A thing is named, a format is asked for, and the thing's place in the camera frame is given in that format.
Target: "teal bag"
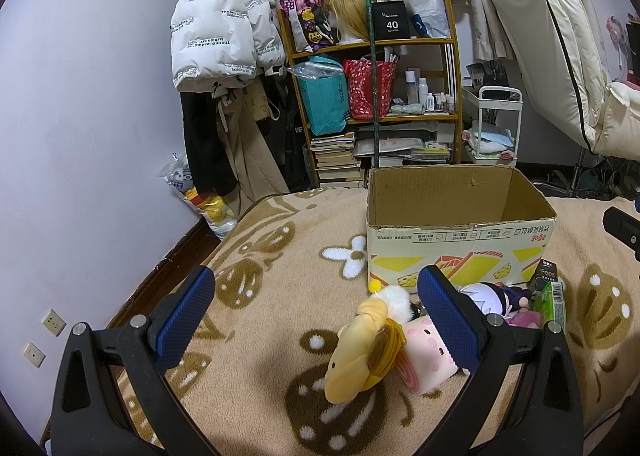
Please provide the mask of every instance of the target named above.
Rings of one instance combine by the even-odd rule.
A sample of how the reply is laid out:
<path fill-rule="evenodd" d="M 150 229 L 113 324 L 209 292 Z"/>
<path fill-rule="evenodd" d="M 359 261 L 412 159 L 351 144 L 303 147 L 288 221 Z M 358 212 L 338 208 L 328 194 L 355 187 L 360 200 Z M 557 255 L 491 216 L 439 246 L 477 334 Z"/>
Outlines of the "teal bag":
<path fill-rule="evenodd" d="M 338 65 L 339 62 L 328 57 L 314 56 L 310 62 L 326 62 Z M 349 96 L 347 77 L 341 75 L 325 79 L 298 78 L 300 96 L 305 105 L 306 116 L 315 136 L 341 132 L 349 118 Z"/>

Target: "wall plate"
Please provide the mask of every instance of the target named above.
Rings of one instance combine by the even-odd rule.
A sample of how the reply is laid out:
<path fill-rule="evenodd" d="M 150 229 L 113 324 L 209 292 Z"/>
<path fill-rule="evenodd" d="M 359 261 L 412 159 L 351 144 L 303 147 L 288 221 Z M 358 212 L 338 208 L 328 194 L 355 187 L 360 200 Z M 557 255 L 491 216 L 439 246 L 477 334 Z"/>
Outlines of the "wall plate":
<path fill-rule="evenodd" d="M 47 313 L 47 316 L 42 320 L 42 324 L 47 330 L 53 333 L 56 337 L 60 335 L 60 333 L 66 326 L 66 322 L 64 322 L 60 318 L 60 315 L 58 315 L 53 310 L 49 310 L 49 313 Z"/>
<path fill-rule="evenodd" d="M 27 347 L 24 349 L 22 354 L 26 357 L 26 359 L 31 364 L 33 364 L 37 368 L 39 368 L 42 365 L 42 361 L 44 360 L 44 357 L 45 357 L 45 354 L 41 352 L 39 349 L 37 349 L 35 344 L 33 344 L 32 342 L 27 344 Z"/>

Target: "black pants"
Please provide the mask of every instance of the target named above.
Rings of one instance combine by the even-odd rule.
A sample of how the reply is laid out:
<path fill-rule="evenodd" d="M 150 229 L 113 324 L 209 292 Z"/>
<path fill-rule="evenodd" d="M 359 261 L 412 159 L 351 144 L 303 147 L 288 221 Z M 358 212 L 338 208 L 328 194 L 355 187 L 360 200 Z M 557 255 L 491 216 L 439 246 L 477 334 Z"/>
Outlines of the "black pants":
<path fill-rule="evenodd" d="M 184 145 L 199 194 L 226 196 L 238 185 L 216 128 L 216 103 L 210 93 L 180 93 Z"/>

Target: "white flower pattern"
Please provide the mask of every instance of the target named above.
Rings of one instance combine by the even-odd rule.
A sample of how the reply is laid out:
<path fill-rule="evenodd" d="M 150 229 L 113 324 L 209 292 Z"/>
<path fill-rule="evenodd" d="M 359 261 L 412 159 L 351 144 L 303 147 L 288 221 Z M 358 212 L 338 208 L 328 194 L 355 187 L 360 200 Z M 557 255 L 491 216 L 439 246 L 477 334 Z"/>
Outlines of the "white flower pattern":
<path fill-rule="evenodd" d="M 367 238 L 362 235 L 353 236 L 351 248 L 329 246 L 322 251 L 321 255 L 332 261 L 344 261 L 342 278 L 355 279 L 367 264 Z"/>

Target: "blanket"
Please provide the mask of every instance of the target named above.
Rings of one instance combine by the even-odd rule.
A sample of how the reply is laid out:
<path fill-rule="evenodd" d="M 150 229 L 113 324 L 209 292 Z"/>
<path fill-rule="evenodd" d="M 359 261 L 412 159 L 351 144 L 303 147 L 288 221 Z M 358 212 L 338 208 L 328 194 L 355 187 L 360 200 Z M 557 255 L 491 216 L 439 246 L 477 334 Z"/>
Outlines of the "blanket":
<path fill-rule="evenodd" d="M 392 371 L 348 404 L 326 401 L 336 332 L 367 297 L 366 195 L 316 189 L 267 198 L 207 260 L 216 298 L 166 378 L 225 456 L 409 455 L 465 383 L 459 372 L 416 395 Z M 550 200 L 558 224 L 545 258 L 567 288 L 566 334 L 589 426 L 638 374 L 640 264 L 602 228 L 612 203 Z M 613 205 L 638 216 L 627 201 Z M 517 375 L 512 366 L 476 443 L 494 435 Z M 139 432 L 157 443 L 126 376 L 120 385 Z"/>

